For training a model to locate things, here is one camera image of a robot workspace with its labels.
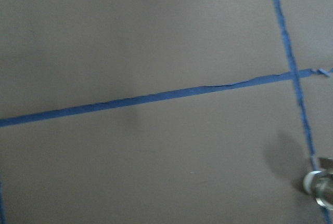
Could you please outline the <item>chrome valve with white pipe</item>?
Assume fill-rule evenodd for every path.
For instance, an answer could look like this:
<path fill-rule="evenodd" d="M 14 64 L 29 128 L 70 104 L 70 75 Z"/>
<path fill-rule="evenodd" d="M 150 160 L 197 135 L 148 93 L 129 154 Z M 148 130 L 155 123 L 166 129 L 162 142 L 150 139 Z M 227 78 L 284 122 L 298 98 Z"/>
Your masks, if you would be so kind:
<path fill-rule="evenodd" d="M 321 207 L 332 210 L 332 157 L 320 157 L 323 171 L 312 171 L 303 179 L 303 188 Z"/>

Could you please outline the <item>brown paper table cover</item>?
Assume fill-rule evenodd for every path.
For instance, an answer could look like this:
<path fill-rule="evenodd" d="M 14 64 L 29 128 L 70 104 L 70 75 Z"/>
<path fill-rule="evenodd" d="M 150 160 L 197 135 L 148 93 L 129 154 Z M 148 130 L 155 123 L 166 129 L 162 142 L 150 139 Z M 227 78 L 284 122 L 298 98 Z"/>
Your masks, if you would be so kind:
<path fill-rule="evenodd" d="M 332 0 L 1 0 L 4 223 L 332 223 Z"/>

